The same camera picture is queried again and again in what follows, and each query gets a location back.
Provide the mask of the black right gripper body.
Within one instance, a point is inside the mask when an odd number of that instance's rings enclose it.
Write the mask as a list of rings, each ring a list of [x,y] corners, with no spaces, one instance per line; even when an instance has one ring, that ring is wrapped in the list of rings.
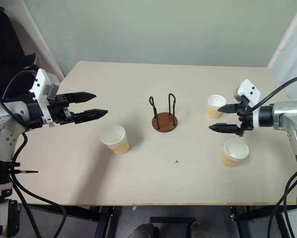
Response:
[[[237,135],[242,137],[246,130],[253,130],[253,112],[248,112],[252,108],[250,107],[250,101],[245,96],[239,97],[239,103],[237,107],[238,119],[241,122],[240,129]]]

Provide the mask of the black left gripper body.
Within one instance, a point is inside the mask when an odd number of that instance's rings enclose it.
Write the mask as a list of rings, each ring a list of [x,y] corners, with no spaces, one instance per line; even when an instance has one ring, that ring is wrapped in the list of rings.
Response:
[[[74,122],[74,113],[68,110],[69,104],[74,103],[74,94],[56,95],[54,99],[48,99],[48,103],[53,122],[60,125]]]

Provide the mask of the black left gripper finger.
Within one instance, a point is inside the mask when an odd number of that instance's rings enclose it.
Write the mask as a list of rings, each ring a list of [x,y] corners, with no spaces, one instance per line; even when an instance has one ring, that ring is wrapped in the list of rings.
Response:
[[[87,110],[83,111],[82,113],[73,113],[71,112],[72,119],[71,122],[75,124],[79,123],[84,123],[92,120],[97,120],[102,118],[108,113],[107,110],[102,110],[102,109],[92,109],[92,110]]]
[[[71,103],[84,103],[93,98],[96,98],[95,94],[88,92],[74,92],[74,93],[66,93],[65,98],[69,104]]]

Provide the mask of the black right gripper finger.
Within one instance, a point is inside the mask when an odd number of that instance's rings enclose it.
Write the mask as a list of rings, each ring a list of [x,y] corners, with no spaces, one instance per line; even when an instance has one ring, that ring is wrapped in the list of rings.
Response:
[[[225,114],[236,114],[238,112],[239,104],[226,104],[218,108],[218,112]]]
[[[236,124],[215,123],[209,129],[218,133],[229,133],[240,135],[240,128]]]

